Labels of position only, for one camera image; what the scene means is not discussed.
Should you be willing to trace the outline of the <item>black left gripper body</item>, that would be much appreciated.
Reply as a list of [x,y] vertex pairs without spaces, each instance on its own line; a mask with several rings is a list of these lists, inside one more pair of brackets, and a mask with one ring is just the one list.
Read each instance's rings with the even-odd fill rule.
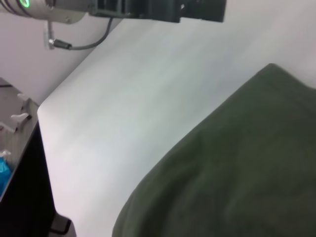
[[90,15],[120,19],[151,19],[179,23],[181,0],[93,0]]

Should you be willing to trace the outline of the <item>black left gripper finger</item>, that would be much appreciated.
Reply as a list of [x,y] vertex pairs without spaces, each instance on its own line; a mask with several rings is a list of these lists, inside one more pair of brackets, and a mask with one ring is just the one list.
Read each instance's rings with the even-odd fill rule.
[[223,22],[226,0],[184,0],[181,16],[212,22]]

